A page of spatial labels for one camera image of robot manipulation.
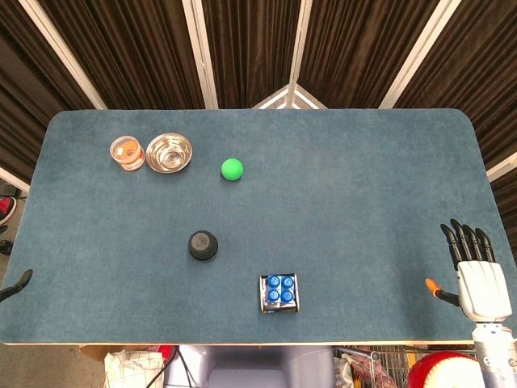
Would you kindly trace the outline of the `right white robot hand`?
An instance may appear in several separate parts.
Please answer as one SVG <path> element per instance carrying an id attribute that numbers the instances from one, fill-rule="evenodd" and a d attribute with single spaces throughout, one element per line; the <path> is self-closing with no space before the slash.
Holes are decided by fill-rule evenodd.
<path id="1" fill-rule="evenodd" d="M 440 226 L 447 243 L 458 293 L 444 291 L 435 280 L 425 279 L 433 297 L 460 308 L 475 323 L 501 323 L 512 315 L 502 266 L 495 261 L 488 235 L 452 219 Z"/>

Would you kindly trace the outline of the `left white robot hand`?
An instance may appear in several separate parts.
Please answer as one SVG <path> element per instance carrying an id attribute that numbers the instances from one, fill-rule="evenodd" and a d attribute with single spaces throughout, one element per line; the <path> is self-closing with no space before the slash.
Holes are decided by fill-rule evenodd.
<path id="1" fill-rule="evenodd" d="M 33 270 L 28 269 L 23 273 L 19 280 L 12 286 L 6 287 L 0 290 L 0 302 L 5 301 L 7 298 L 16 295 L 21 292 L 29 283 L 32 278 Z"/>

